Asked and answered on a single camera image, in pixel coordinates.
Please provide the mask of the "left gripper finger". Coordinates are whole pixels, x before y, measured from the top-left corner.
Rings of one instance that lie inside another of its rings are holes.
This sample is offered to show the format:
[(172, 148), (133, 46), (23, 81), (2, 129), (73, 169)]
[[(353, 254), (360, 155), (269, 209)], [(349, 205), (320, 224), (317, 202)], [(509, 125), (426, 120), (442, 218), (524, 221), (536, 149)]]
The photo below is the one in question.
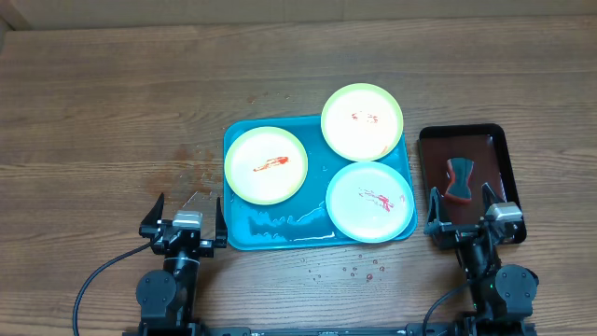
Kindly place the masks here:
[(221, 199), (216, 199), (216, 210), (215, 210), (215, 239), (217, 241), (227, 241), (228, 240), (228, 227), (225, 222), (222, 206), (221, 206)]
[(162, 219), (164, 206), (164, 193), (161, 193), (156, 203), (153, 205), (151, 210), (147, 213), (144, 219), (141, 221), (141, 228), (157, 228), (159, 226), (158, 221)]

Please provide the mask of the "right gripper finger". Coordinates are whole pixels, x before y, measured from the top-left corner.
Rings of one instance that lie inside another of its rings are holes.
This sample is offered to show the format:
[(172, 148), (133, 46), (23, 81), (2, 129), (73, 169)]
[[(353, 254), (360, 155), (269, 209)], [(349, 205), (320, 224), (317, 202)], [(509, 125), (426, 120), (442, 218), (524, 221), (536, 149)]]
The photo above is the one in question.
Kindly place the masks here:
[(482, 200), (485, 207), (485, 217), (501, 217), (503, 215), (502, 203), (505, 201), (500, 198), (492, 189), (489, 183), (481, 186)]
[(442, 202), (442, 196), (437, 187), (433, 187), (430, 190), (428, 206), (427, 223), (425, 225), (427, 229), (435, 229), (439, 226), (451, 224), (447, 210)]

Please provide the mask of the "orange green scrub sponge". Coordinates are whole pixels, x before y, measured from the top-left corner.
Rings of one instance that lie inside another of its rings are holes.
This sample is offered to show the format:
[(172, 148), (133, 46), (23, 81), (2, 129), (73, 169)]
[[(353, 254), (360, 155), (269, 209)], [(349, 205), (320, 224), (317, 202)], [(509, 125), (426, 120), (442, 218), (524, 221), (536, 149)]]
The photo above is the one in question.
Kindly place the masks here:
[(455, 203), (470, 203), (472, 191), (469, 180), (474, 169), (474, 162), (463, 157), (447, 160), (449, 184), (444, 192), (444, 197)]

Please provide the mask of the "light blue plate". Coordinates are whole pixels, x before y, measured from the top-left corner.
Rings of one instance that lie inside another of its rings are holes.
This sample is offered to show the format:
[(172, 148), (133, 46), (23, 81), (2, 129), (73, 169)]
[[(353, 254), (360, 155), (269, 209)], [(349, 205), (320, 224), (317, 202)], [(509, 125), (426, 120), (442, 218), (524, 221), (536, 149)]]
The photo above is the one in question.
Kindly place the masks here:
[(340, 169), (326, 190), (326, 211), (336, 228), (361, 243), (395, 239), (414, 217), (406, 178), (377, 162), (355, 162)]

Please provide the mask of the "green plate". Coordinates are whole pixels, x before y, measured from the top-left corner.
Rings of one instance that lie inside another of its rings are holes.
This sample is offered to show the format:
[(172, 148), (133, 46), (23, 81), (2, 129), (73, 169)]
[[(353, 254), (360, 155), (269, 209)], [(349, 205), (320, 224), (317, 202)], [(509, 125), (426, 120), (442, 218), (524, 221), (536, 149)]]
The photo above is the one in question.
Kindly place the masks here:
[(321, 113), (322, 134), (350, 161), (376, 161), (389, 154), (404, 131), (396, 98), (382, 87), (354, 83), (332, 93)]
[(224, 173), (229, 187), (241, 199), (257, 205), (277, 204), (302, 187), (308, 173), (308, 156), (291, 132), (257, 127), (230, 145)]

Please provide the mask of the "green plate top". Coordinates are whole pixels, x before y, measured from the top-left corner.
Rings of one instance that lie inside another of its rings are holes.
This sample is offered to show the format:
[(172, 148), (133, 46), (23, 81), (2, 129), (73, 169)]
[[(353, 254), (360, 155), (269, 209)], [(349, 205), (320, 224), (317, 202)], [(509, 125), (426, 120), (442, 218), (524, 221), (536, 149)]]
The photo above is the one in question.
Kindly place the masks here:
[(354, 83), (332, 93), (321, 113), (322, 134), (350, 161), (376, 161), (389, 154), (404, 131), (396, 98), (382, 87)]

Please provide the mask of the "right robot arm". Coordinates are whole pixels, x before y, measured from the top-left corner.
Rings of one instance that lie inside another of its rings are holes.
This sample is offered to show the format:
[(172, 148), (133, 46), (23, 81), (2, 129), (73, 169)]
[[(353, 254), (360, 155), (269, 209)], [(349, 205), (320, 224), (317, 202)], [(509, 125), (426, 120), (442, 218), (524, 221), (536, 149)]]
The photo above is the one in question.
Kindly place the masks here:
[[(497, 247), (521, 229), (523, 214), (514, 202), (499, 198), (482, 185), (486, 213), (476, 224), (454, 225), (438, 189), (429, 194), (427, 224), (423, 233), (441, 250), (453, 250), (466, 281), (440, 297), (429, 308), (420, 328), (422, 335), (535, 335), (535, 326), (525, 319), (533, 314), (538, 276), (517, 264), (504, 265)], [(472, 312), (461, 313), (444, 327), (431, 327), (434, 311), (446, 300), (468, 289)]]

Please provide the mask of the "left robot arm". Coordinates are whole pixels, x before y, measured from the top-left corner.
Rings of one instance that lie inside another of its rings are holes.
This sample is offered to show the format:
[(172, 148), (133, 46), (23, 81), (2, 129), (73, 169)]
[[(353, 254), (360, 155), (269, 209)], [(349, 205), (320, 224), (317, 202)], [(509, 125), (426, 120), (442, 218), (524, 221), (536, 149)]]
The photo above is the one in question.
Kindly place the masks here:
[(174, 219), (162, 217), (160, 195), (141, 221), (139, 234), (150, 240), (152, 252), (163, 256), (160, 270), (146, 273), (136, 287), (141, 321), (136, 333), (149, 335), (207, 335), (193, 315), (200, 259), (211, 258), (228, 244), (228, 228), (221, 203), (215, 204), (215, 237), (201, 237), (202, 213), (179, 210)]

